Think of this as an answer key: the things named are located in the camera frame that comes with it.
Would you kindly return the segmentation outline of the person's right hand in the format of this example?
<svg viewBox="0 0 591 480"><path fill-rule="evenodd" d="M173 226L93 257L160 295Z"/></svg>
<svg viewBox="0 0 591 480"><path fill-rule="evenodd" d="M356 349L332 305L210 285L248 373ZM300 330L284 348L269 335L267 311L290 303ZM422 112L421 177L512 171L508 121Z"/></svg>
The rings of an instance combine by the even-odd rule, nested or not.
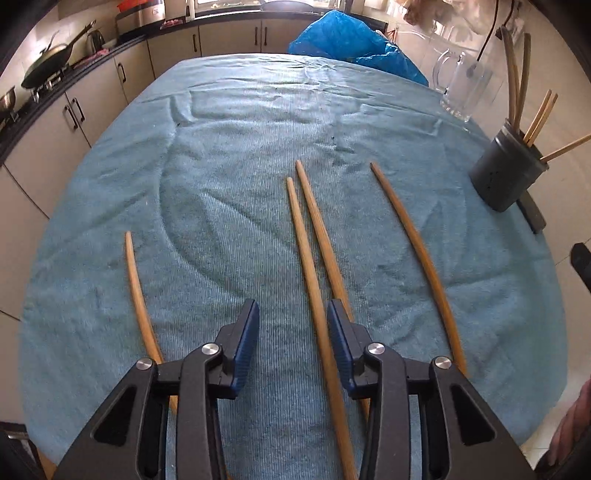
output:
<svg viewBox="0 0 591 480"><path fill-rule="evenodd" d="M550 466L563 462L590 425L590 384L588 379L581 387L579 396L568 409L554 433L549 450Z"/></svg>

